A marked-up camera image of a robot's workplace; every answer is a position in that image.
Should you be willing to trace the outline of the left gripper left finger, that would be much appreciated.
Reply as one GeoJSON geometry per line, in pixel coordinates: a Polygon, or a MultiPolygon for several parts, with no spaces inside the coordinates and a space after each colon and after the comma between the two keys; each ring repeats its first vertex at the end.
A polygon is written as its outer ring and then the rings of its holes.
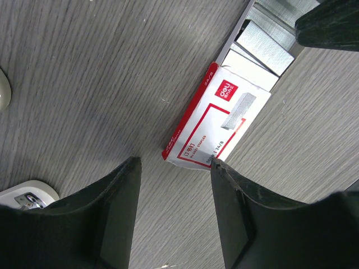
{"type": "Polygon", "coordinates": [[[141,186],[141,160],[45,208],[1,206],[2,268],[127,268],[141,186]]]}

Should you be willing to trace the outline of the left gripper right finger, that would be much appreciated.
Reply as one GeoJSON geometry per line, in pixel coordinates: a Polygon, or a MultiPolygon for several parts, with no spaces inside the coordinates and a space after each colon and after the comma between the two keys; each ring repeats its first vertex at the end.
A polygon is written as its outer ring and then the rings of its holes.
{"type": "Polygon", "coordinates": [[[299,202],[211,162],[226,268],[357,268],[358,189],[299,202]]]}

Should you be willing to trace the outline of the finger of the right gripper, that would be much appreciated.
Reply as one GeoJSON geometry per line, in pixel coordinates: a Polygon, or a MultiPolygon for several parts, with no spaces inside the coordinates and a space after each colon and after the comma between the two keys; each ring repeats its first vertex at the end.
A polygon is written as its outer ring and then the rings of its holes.
{"type": "Polygon", "coordinates": [[[358,0],[321,1],[295,22],[303,47],[358,51],[358,0]]]}

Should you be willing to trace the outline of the light blue stapler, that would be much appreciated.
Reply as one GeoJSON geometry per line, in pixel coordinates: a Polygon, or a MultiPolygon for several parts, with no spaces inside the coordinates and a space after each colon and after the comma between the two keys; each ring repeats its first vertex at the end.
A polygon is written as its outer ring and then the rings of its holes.
{"type": "Polygon", "coordinates": [[[43,209],[58,200],[58,193],[39,180],[28,180],[1,192],[1,205],[17,210],[43,209]]]}

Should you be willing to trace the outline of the red white staple box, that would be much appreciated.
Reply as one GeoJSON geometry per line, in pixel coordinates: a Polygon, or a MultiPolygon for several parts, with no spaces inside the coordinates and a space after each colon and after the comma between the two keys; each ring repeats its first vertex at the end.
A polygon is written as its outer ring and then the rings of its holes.
{"type": "Polygon", "coordinates": [[[162,158],[208,170],[225,160],[301,53],[294,24],[318,1],[245,1],[218,57],[190,101],[162,158]]]}

